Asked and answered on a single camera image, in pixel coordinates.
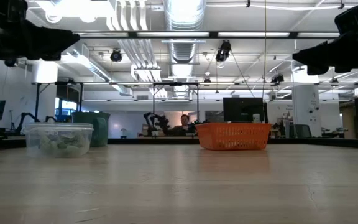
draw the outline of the plastic basket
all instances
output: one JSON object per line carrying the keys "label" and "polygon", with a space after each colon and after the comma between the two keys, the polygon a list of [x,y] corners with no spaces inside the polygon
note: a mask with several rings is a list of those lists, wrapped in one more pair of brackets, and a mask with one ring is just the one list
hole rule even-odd
{"label": "plastic basket", "polygon": [[210,150],[265,149],[271,124],[208,123],[196,126],[201,147]]}

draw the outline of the air duct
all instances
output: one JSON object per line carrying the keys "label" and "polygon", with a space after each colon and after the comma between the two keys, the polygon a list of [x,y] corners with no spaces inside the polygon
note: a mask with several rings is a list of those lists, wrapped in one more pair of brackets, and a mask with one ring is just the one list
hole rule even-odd
{"label": "air duct", "polygon": [[[206,0],[164,0],[165,22],[168,31],[197,31],[203,25]],[[176,77],[190,77],[193,71],[196,44],[170,44],[172,73]],[[178,96],[184,96],[183,88],[175,87]]]}

